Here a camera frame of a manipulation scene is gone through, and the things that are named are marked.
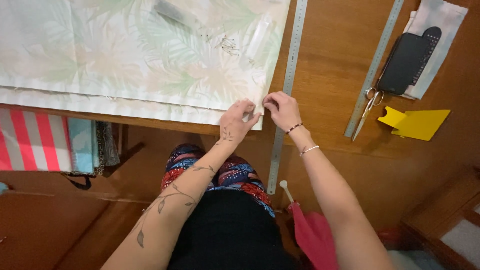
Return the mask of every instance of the bracelet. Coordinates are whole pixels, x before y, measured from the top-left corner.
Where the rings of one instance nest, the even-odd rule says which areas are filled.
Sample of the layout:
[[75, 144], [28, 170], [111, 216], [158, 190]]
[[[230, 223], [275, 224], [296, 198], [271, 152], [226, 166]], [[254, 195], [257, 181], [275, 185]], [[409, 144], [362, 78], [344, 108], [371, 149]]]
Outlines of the bracelet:
[[315, 149], [315, 148], [320, 148], [320, 146], [318, 146], [318, 145], [315, 145], [314, 147], [312, 147], [312, 148], [309, 148], [309, 149], [307, 149], [307, 150], [305, 150], [305, 151], [301, 152], [301, 153], [300, 153], [300, 156], [303, 156], [303, 154], [305, 154], [306, 152], [308, 152], [308, 151], [310, 151], [310, 150], [312, 150], [312, 149]]
[[290, 133], [290, 131], [292, 131], [293, 129], [295, 129], [296, 127], [301, 126], [301, 125], [303, 125], [303, 123], [296, 124], [295, 126], [293, 126], [292, 128], [290, 128], [287, 132], [285, 132], [285, 134]]

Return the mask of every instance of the scissor blade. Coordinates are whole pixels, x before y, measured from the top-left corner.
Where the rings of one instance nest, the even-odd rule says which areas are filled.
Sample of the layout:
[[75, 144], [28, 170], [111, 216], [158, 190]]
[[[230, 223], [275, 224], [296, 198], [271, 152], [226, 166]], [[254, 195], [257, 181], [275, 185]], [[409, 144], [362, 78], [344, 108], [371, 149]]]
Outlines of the scissor blade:
[[357, 129], [355, 130], [355, 134], [354, 134], [353, 137], [352, 137], [352, 141], [354, 141], [355, 138], [357, 137], [357, 135], [359, 134], [360, 129], [361, 129], [361, 127], [363, 126], [363, 123], [365, 122], [365, 119], [366, 119], [366, 117], [364, 117], [364, 118], [362, 118], [362, 119], [360, 120], [359, 125], [357, 126]]

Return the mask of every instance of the patterned pants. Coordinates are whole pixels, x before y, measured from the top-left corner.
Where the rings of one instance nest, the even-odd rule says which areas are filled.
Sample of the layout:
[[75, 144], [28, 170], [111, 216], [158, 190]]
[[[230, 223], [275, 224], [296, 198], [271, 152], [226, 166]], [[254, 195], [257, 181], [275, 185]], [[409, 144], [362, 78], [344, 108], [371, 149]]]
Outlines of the patterned pants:
[[[192, 144], [181, 144], [173, 149], [167, 161], [161, 191], [177, 179], [184, 171], [205, 155], [205, 150]], [[248, 162], [237, 156], [230, 156], [220, 167], [207, 187], [207, 191], [234, 189], [250, 194], [255, 201], [275, 217], [272, 202], [257, 172]]]

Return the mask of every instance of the steel ruler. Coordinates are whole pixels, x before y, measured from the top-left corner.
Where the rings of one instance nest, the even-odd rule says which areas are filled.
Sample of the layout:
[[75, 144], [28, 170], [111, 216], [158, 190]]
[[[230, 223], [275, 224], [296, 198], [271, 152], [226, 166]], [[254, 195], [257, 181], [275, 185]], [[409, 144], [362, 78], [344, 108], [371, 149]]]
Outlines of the steel ruler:
[[[283, 81], [283, 92], [287, 95], [292, 94], [293, 77], [297, 68], [298, 52], [300, 48], [301, 33], [303, 30], [303, 21], [307, 9], [307, 0], [297, 0], [295, 10], [295, 19], [293, 21], [292, 39], [288, 51], [287, 70], [285, 71], [285, 80]], [[272, 157], [270, 161], [270, 174], [268, 176], [268, 194], [275, 194], [276, 179], [278, 176], [278, 167], [280, 165], [280, 155], [282, 154], [283, 136], [285, 132], [279, 127], [275, 130], [275, 140], [272, 148]]]
[[382, 60], [382, 57], [384, 55], [385, 48], [388, 44], [388, 40], [390, 39], [390, 35], [392, 34], [393, 27], [395, 26], [395, 22], [398, 14], [400, 13], [402, 5], [403, 0], [395, 0], [395, 2], [393, 3], [393, 7], [390, 11], [390, 15], [388, 16], [384, 31], [382, 33], [382, 36], [380, 37], [380, 42], [378, 43], [377, 50], [375, 51], [375, 54], [373, 56], [372, 63], [370, 64], [367, 76], [365, 77], [365, 81], [363, 82], [363, 86], [361, 87], [357, 103], [355, 103], [355, 108], [353, 109], [353, 113], [350, 116], [347, 129], [343, 134], [343, 136], [345, 137], [352, 137], [355, 126], [359, 122], [360, 117], [365, 110], [365, 101], [367, 100], [367, 97], [365, 96], [366, 92], [372, 86], [373, 79], [375, 78], [375, 74], [377, 73], [378, 66], [380, 65], [380, 61]]

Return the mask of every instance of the brown bracelet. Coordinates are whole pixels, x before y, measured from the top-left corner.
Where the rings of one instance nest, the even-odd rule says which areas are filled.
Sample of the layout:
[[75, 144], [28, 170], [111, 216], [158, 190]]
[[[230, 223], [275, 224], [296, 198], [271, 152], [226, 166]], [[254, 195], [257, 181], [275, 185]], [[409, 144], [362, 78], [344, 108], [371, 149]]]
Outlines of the brown bracelet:
[[294, 130], [296, 127], [301, 126], [301, 125], [303, 125], [303, 123], [296, 124], [295, 126], [293, 126], [292, 128], [290, 128], [287, 132], [285, 132], [285, 134], [290, 133], [290, 131]]

